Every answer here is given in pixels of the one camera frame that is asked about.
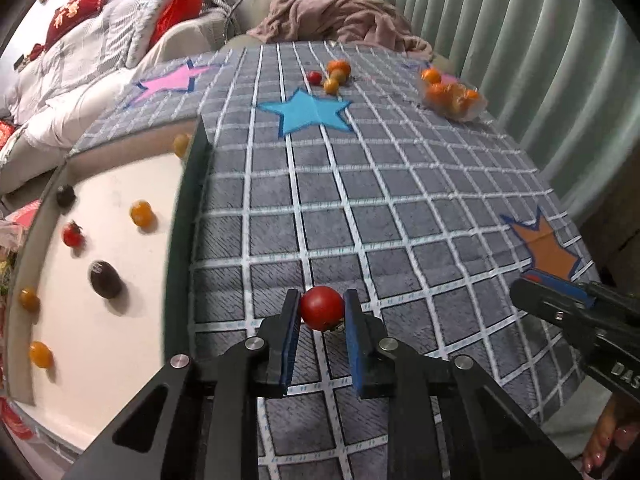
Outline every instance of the orange star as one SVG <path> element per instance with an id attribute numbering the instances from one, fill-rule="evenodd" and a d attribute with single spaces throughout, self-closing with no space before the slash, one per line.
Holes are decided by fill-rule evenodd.
<path id="1" fill-rule="evenodd" d="M 504 215 L 502 220 L 513 229 L 531 254 L 531 267 L 563 280 L 571 279 L 580 264 L 580 258 L 560 244 L 540 208 L 533 225 L 523 224 Z"/>

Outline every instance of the star pattern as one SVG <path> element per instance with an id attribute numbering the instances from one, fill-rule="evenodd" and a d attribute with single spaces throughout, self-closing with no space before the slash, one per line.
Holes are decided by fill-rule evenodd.
<path id="1" fill-rule="evenodd" d="M 533 225 L 523 224 L 505 215 L 502 215 L 502 220 L 511 227 L 531 254 L 532 268 L 563 280 L 571 279 L 580 264 L 580 258 L 560 244 L 540 208 L 536 211 Z"/>
<path id="2" fill-rule="evenodd" d="M 146 81 L 139 81 L 136 83 L 136 86 L 142 89 L 143 92 L 133 99 L 129 105 L 137 104 L 161 91 L 193 92 L 196 76 L 210 70 L 212 67 L 213 65 L 193 66 L 191 59 L 188 59 L 186 64 L 179 66 L 167 75 Z"/>
<path id="3" fill-rule="evenodd" d="M 320 99 L 299 88 L 284 102 L 260 103 L 257 108 L 280 116 L 278 137 L 284 137 L 314 125 L 353 133 L 353 129 L 340 116 L 340 112 L 350 104 L 351 101 Z"/>

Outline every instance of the pink star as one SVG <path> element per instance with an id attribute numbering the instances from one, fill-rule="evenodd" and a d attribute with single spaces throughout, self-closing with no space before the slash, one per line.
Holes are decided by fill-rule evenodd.
<path id="1" fill-rule="evenodd" d="M 156 92 L 163 90 L 175 90 L 178 92 L 193 92 L 195 85 L 195 77 L 207 70 L 212 66 L 193 66 L 191 59 L 187 60 L 187 64 L 180 66 L 173 72 L 169 72 L 167 75 L 158 77 L 156 79 L 149 79 L 147 81 L 140 81 L 136 85 L 144 91 L 138 97 L 133 99 L 129 105 L 134 105 L 139 101 L 147 99 L 154 95 Z"/>

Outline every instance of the gray tablecloth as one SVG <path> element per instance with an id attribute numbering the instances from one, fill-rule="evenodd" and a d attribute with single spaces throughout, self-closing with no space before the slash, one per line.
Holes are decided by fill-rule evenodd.
<path id="1" fill-rule="evenodd" d="M 353 69 L 340 88 L 350 131 L 279 137 L 280 117 L 257 105 L 326 97 L 303 73 L 334 57 Z M 144 83 L 130 87 L 74 151 L 202 116 L 214 146 L 195 219 L 193 354 L 253 335 L 288 288 L 356 288 L 392 336 L 431 356 L 472 355 L 536 420 L 568 399 L 582 378 L 574 352 L 508 297 L 531 264 L 510 223 L 546 217 L 576 256 L 572 278 L 597 275 L 552 189 L 489 115 L 459 124 L 421 108 L 418 66 L 385 50 L 297 43 L 192 61 L 210 69 L 185 92 L 139 99 Z M 350 384 L 344 333 L 303 325 L 289 395 L 258 402 L 262 478 L 385 478 L 386 402 L 359 402 Z"/>

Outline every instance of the human hand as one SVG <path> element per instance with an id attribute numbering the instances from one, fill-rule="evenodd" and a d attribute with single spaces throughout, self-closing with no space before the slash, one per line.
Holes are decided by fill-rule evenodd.
<path id="1" fill-rule="evenodd" d="M 629 449 L 638 433 L 640 404 L 627 396 L 612 394 L 582 452 L 583 472 L 589 473 L 602 466 L 611 443 L 621 450 Z"/>

